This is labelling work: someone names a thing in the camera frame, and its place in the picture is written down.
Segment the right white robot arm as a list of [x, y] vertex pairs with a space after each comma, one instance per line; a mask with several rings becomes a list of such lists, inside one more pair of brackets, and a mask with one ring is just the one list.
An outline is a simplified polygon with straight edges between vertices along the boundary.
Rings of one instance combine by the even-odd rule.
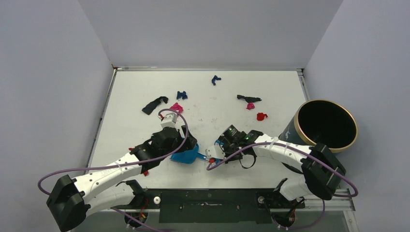
[[346, 173], [335, 155], [323, 144], [298, 145], [257, 130], [245, 133], [233, 125], [205, 150], [205, 154], [216, 164], [251, 155], [255, 159], [269, 158], [289, 166], [299, 175], [284, 178], [274, 189], [273, 200], [279, 207], [286, 207], [292, 200], [307, 195], [331, 200]]

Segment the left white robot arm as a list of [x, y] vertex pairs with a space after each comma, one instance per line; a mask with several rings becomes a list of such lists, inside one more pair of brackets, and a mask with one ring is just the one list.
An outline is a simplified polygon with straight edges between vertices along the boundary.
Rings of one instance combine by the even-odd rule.
[[186, 126], [182, 130], [185, 137], [178, 129], [165, 127], [102, 170], [73, 178], [60, 177], [46, 201], [59, 230], [70, 231], [86, 217], [114, 206], [140, 207], [144, 191], [133, 177], [159, 166], [171, 152], [193, 150], [197, 139]]

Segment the blue hand brush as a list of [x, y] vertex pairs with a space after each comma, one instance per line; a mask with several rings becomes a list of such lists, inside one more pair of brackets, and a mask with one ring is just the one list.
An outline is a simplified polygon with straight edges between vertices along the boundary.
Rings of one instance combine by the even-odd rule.
[[220, 163], [222, 160], [220, 160], [220, 159], [211, 159], [211, 160], [213, 160], [213, 162], [212, 162], [212, 164], [214, 164], [214, 165], [216, 165], [216, 164], [218, 164], [218, 163]]

